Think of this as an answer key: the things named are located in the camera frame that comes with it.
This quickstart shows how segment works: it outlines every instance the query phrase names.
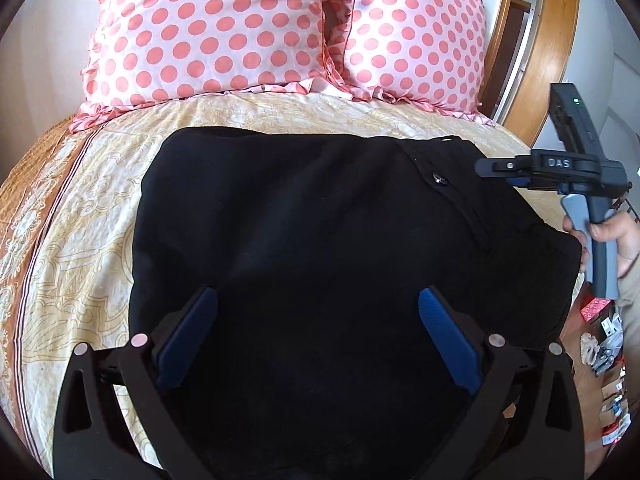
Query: human hand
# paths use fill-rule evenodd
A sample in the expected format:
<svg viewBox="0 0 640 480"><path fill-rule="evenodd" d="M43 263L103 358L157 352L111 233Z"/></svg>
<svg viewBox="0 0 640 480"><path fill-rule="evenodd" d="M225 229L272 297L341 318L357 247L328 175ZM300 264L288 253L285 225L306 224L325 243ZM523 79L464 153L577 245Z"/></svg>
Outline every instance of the human hand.
<svg viewBox="0 0 640 480"><path fill-rule="evenodd" d="M576 231L568 216L562 220L562 228L572 234L582 244L580 272L584 272L589 261L589 251L585 245L587 238L582 231ZM640 228L626 211L618 211L602 224L591 224L591 237L597 242L618 241L618 277L624 276L640 254Z"/></svg>

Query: yellow patterned bedsheet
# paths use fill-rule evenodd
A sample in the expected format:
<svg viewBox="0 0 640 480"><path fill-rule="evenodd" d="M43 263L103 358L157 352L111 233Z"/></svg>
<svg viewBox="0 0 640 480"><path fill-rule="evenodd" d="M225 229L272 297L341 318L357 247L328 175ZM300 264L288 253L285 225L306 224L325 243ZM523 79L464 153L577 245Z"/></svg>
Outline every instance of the yellow patterned bedsheet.
<svg viewBox="0 0 640 480"><path fill-rule="evenodd" d="M142 177L169 134L212 124L268 134L453 134L472 140L487 156L528 150L500 126L322 94L200 96L63 136L24 192L6 233L0 232L0 405L49 472L58 391L71 349L81 341L94 348L127 341L131 241ZM560 227L557 196L523 195L546 222ZM157 464L126 392L121 389L118 398L143 457Z"/></svg>

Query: black garment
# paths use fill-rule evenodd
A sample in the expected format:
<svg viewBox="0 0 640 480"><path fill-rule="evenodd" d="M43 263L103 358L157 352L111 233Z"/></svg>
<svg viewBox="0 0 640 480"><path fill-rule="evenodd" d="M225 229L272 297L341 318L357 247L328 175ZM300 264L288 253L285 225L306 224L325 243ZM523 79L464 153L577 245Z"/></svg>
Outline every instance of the black garment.
<svg viewBox="0 0 640 480"><path fill-rule="evenodd" d="M220 312L181 420L218 478L406 480L469 397L418 317L435 285L487 332L558 337L580 244L457 137L186 128L142 181L130 332L201 283Z"/></svg>

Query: beige sleeve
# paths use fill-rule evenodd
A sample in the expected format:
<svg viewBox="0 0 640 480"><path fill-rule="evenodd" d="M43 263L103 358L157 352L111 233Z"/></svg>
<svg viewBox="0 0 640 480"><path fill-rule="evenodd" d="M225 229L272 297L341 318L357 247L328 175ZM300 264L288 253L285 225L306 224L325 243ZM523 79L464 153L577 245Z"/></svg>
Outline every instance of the beige sleeve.
<svg viewBox="0 0 640 480"><path fill-rule="evenodd" d="M620 297L616 302L624 331L623 352L626 367L626 396L629 412L640 408L640 258L618 280Z"/></svg>

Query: pillowcase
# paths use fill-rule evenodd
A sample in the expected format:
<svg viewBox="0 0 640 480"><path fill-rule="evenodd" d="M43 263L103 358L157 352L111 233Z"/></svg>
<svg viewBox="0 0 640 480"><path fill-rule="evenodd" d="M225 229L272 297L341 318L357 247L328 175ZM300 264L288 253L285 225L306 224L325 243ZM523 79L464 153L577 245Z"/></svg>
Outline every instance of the pillowcase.
<svg viewBox="0 0 640 480"><path fill-rule="evenodd" d="M98 1L86 103L72 130L204 92L341 93L328 83L340 77L322 36L322 0Z"/></svg>
<svg viewBox="0 0 640 480"><path fill-rule="evenodd" d="M411 101L490 124L478 110L484 77L482 0L332 0L328 40L345 90L361 100Z"/></svg>

